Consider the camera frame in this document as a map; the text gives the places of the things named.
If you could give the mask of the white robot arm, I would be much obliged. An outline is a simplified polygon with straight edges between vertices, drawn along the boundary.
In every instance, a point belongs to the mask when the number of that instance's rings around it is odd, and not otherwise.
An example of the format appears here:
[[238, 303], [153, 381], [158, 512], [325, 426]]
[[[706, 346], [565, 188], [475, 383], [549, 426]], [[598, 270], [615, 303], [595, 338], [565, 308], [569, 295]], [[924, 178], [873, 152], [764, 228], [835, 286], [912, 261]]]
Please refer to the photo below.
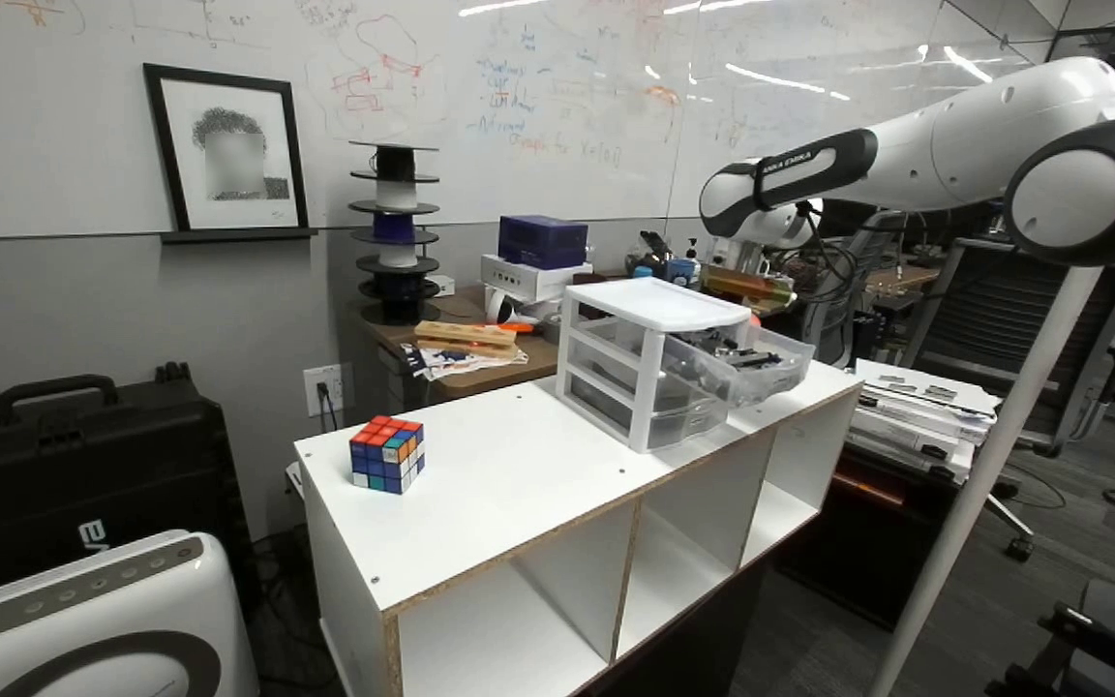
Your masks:
[[1027, 253], [1115, 266], [1115, 67], [1091, 53], [1013, 71], [907, 115], [734, 160], [697, 194], [711, 235], [826, 200], [952, 214], [996, 200]]

